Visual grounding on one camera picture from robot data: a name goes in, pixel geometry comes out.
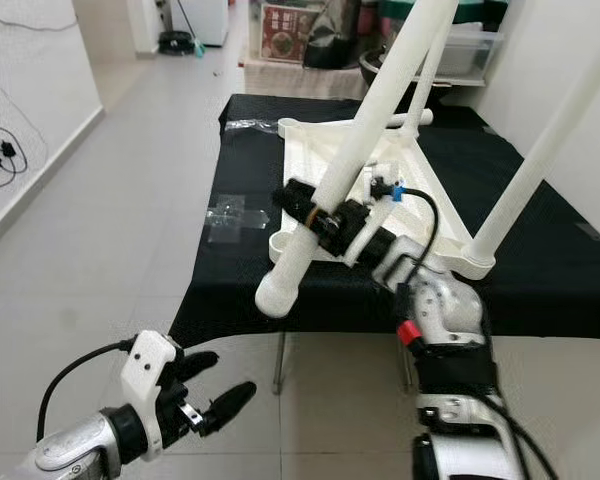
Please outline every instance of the robotic hand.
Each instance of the robotic hand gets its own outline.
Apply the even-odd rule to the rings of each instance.
[[[549,477],[557,478],[542,451],[507,412],[480,298],[430,253],[438,224],[435,202],[424,192],[385,185],[382,178],[374,178],[369,190],[377,200],[392,196],[399,201],[404,193],[425,199],[435,218],[428,244],[396,237],[353,200],[329,214],[311,200],[314,188],[297,180],[277,191],[274,201],[314,232],[322,248],[344,257],[350,266],[357,261],[369,268],[376,282],[396,294],[396,330],[415,357],[418,416],[429,430],[414,440],[414,478],[529,478],[518,437]]]
[[[200,412],[186,402],[189,392],[183,383],[213,367],[218,361],[215,353],[185,356],[170,338],[154,331],[141,332],[129,345],[129,359],[121,373],[128,403],[105,408],[42,439],[21,465],[0,480],[117,478],[122,465],[140,456],[153,460],[189,431],[201,437],[217,432],[256,392],[255,384],[245,382]]]

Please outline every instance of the black table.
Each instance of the black table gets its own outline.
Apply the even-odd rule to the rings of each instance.
[[[222,336],[287,331],[393,332],[392,295],[358,267],[314,262],[298,301],[284,320],[254,304],[272,268],[268,238],[280,228],[271,192],[282,185],[284,143],[256,128],[231,128],[243,119],[302,121],[352,118],[359,102],[235,95],[220,118],[221,149],[210,205],[219,195],[244,195],[247,209],[271,218],[264,230],[243,229],[239,243],[209,243],[205,227],[191,285],[170,335],[189,347]],[[489,133],[472,110],[434,108],[419,143],[470,233],[475,234],[522,162],[504,139]],[[490,312],[496,335],[600,338],[600,240],[543,182],[482,281],[471,282]]]

